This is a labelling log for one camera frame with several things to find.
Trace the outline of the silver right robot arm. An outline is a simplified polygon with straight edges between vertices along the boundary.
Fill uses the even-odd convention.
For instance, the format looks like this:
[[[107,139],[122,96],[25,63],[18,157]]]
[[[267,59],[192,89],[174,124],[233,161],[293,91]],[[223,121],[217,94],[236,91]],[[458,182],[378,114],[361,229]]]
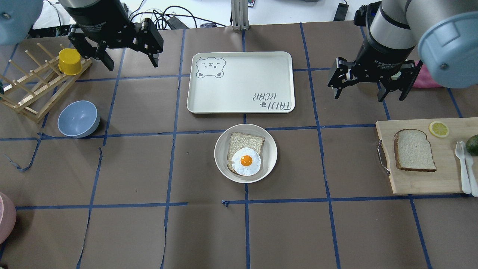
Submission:
[[[360,7],[354,24],[368,34],[354,61],[338,57],[331,67],[334,99],[367,82],[381,84],[379,102],[396,90],[403,101],[423,65],[443,87],[477,84],[476,0],[382,0]]]

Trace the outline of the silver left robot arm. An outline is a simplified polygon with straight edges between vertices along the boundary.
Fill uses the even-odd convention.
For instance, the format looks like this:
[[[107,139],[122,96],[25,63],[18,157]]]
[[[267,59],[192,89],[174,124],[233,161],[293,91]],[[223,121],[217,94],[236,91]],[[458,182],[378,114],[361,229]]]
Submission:
[[[80,56],[100,60],[108,70],[114,62],[107,48],[130,48],[145,53],[152,65],[159,65],[164,40],[150,18],[134,23],[119,0],[61,0],[60,4],[73,18],[68,39]],[[41,0],[2,0],[1,44],[18,44],[26,38],[43,8]]]

